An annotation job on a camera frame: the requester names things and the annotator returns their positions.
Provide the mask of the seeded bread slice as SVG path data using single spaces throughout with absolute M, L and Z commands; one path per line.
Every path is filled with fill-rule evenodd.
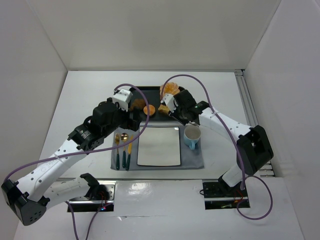
M 160 104 L 160 106 L 158 107 L 158 112 L 163 115 L 169 115 L 170 109 L 168 108 L 168 106 Z

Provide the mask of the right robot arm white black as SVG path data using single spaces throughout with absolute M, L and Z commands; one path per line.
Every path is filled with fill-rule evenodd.
M 254 175 L 273 157 L 274 153 L 265 129 L 242 124 L 219 113 L 208 102 L 199 103 L 188 90 L 176 95 L 166 93 L 161 102 L 169 108 L 169 116 L 183 125 L 195 123 L 230 140 L 236 150 L 236 163 L 218 179 L 218 191 L 232 192 L 244 188 L 243 179 Z

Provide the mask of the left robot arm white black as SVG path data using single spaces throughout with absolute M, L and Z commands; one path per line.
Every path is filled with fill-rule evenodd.
M 1 185 L 7 205 L 24 226 L 38 221 L 46 210 L 73 198 L 101 200 L 108 195 L 104 186 L 89 173 L 83 173 L 61 186 L 53 183 L 90 151 L 104 143 L 117 128 L 136 131 L 141 118 L 138 110 L 129 111 L 130 99 L 109 97 L 93 109 L 92 115 L 77 126 L 67 140 L 45 162 L 17 181 L 7 178 Z

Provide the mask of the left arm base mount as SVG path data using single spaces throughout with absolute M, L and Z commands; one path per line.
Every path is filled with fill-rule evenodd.
M 70 203 L 75 213 L 96 212 L 100 208 L 101 212 L 114 211 L 114 199 L 116 190 L 115 180 L 98 180 L 100 187 L 95 196 L 79 196 L 70 199 Z

